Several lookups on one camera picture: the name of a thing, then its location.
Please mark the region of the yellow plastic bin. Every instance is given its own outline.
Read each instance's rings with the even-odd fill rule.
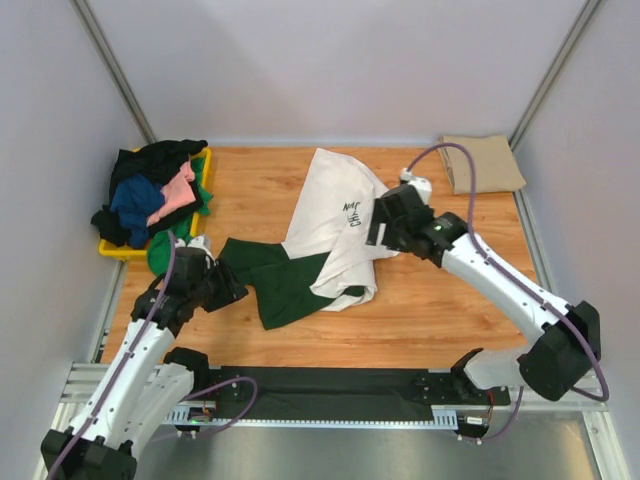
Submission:
[[[204,166],[202,167],[202,188],[206,188],[207,179],[209,178],[209,170],[211,169],[211,149],[209,147],[203,148],[200,153],[193,156],[193,159],[200,158],[203,155]],[[192,237],[195,237],[198,234],[199,222],[200,214],[196,212],[193,214],[193,219],[191,220],[191,229],[189,230],[189,235],[191,235]],[[135,249],[127,245],[116,247],[113,243],[108,242],[105,239],[101,239],[100,245],[98,246],[100,255],[115,258],[117,260],[122,260],[123,262],[126,260],[146,260],[148,249],[149,243],[147,243],[147,246],[145,248]]]

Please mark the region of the wooden tabletop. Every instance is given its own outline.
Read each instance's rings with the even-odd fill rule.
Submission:
[[[420,153],[415,148],[331,148],[351,155],[389,187]],[[214,148],[212,215],[203,224],[217,254],[227,237],[281,242],[314,148]],[[415,169],[433,184],[436,214],[466,218],[468,196],[451,194],[438,154]],[[535,274],[513,196],[482,194],[476,231],[525,275]],[[209,356],[212,365],[443,368],[477,347],[503,349],[525,343],[512,323],[462,280],[410,254],[375,262],[379,291],[364,305],[316,312],[265,331],[253,291],[213,313],[198,310],[173,346]],[[131,262],[102,357],[110,362],[124,337],[133,303],[153,276],[146,262]]]

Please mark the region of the wall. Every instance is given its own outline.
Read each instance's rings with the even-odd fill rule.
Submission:
[[[2,2],[0,45],[0,476],[27,479],[115,270],[89,219],[142,139],[68,1]]]
[[[558,290],[601,313],[603,365],[627,462],[640,477],[640,3],[606,2],[517,158]]]
[[[584,0],[90,0],[159,138],[511,132]]]

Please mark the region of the beige fabric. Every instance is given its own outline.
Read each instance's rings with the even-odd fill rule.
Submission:
[[[526,182],[504,135],[484,138],[443,135],[440,140],[459,143],[471,152],[476,166],[478,193],[514,192],[525,186]],[[457,148],[448,147],[441,149],[440,155],[454,195],[469,193],[471,175],[464,154]]]

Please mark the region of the green cloth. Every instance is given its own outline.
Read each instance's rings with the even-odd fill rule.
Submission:
[[[266,330],[282,327],[328,307],[335,298],[314,295],[309,288],[318,278],[329,252],[289,259],[280,244],[229,238],[220,252],[243,285],[256,290],[258,313]],[[361,297],[364,287],[347,288],[343,295]]]
[[[198,184],[198,191],[200,192],[203,203],[203,206],[200,207],[197,212],[200,215],[209,215],[211,211],[209,210],[208,204],[213,198],[213,195],[207,192],[202,187],[202,170],[204,169],[204,157],[196,157],[192,159],[191,168],[193,169],[193,173],[195,173],[196,182]],[[184,220],[181,220],[180,222],[171,226],[171,228],[156,233],[151,239],[151,244],[149,245],[149,249],[147,250],[147,263],[149,264],[149,268],[154,275],[162,275],[167,271],[167,267],[169,266],[171,243],[169,242],[169,234],[167,232],[171,230],[177,239],[181,238],[186,243],[189,243],[191,241],[189,230],[191,229],[192,220],[193,215],[190,215]]]

